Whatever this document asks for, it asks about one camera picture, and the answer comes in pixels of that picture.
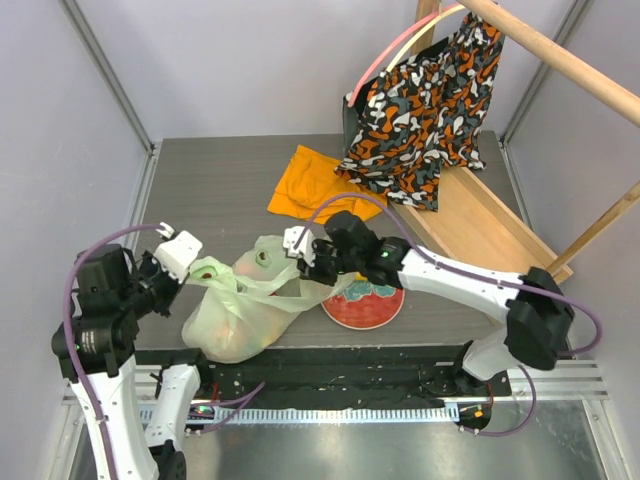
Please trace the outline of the green avocado plastic bag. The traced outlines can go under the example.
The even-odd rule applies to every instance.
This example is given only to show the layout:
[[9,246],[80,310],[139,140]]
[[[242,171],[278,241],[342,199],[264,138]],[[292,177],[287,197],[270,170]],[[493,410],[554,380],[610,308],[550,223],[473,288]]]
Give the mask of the green avocado plastic bag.
[[260,236],[229,266],[207,256],[190,266],[187,283],[205,289],[182,328],[186,346],[219,363],[247,360],[276,342],[302,313],[342,293],[355,280],[349,273],[326,286],[300,277],[285,255],[283,238]]

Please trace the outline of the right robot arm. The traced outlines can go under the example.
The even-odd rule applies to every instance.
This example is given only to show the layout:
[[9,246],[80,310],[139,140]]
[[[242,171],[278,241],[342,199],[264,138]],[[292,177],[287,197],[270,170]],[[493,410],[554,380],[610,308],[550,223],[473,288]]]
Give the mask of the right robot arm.
[[464,344],[451,369],[430,379],[437,390],[472,395],[505,370],[551,371],[562,356],[575,312],[547,271],[532,267],[518,274],[449,261],[406,238],[378,237],[347,211],[333,215],[324,229],[323,239],[304,227],[285,232],[283,249],[302,278],[333,286],[358,273],[374,285],[440,296],[500,322],[495,332]]

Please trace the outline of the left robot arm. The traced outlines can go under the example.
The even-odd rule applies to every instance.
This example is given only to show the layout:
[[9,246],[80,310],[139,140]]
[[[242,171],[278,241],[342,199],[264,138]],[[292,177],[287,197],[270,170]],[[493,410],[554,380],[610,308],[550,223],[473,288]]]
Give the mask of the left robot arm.
[[171,240],[139,263],[130,250],[107,244],[79,255],[68,306],[51,346],[62,376],[83,408],[101,479],[183,479],[182,443],[192,399],[205,397],[213,375],[198,349],[167,354],[148,424],[136,394],[135,340],[140,320],[168,316],[202,245]]

